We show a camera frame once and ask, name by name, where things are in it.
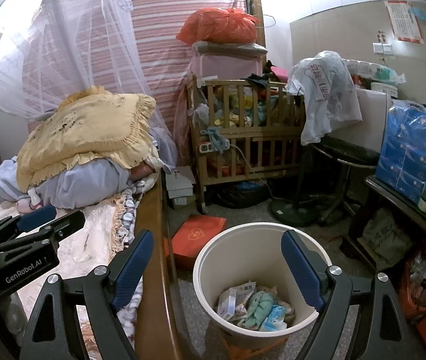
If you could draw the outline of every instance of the blue gripper pad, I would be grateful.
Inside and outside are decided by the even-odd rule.
[[[305,302],[313,306],[317,312],[322,312],[325,307],[322,291],[325,283],[322,279],[327,280],[325,274],[327,264],[319,254],[306,247],[294,230],[284,232],[281,238],[281,253]]]
[[[108,267],[114,296],[110,304],[116,311],[130,303],[152,253],[153,234],[149,230],[142,230],[127,249],[111,260]]]
[[[17,228],[20,232],[27,233],[36,227],[44,225],[56,218],[56,209],[49,205],[30,214],[25,214],[18,221]]]

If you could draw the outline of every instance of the black table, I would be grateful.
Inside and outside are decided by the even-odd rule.
[[[340,249],[347,257],[359,258],[363,260],[370,269],[376,271],[375,259],[359,243],[358,238],[362,237],[366,224],[380,207],[380,204],[384,200],[389,202],[393,210],[396,209],[403,212],[411,221],[418,225],[418,229],[425,235],[426,214],[418,209],[413,202],[403,197],[400,193],[377,179],[374,175],[365,178],[365,184],[369,188],[367,202],[365,206],[360,208],[351,221],[348,235],[343,237]]]

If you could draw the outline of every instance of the pink storage box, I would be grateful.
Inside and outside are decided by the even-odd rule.
[[[191,71],[199,78],[218,76],[219,80],[240,80],[251,73],[262,75],[261,58],[195,52],[191,57]]]

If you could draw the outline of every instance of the yellow pillow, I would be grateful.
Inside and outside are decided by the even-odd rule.
[[[144,94],[113,94],[91,87],[64,100],[36,127],[18,154],[17,182],[26,192],[75,164],[109,157],[124,168],[150,153],[147,119],[156,106]]]

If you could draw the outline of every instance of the light switch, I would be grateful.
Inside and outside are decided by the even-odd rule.
[[[388,56],[393,55],[393,45],[389,43],[383,43],[383,54]]]
[[[383,45],[381,43],[373,43],[373,52],[375,54],[383,54]]]

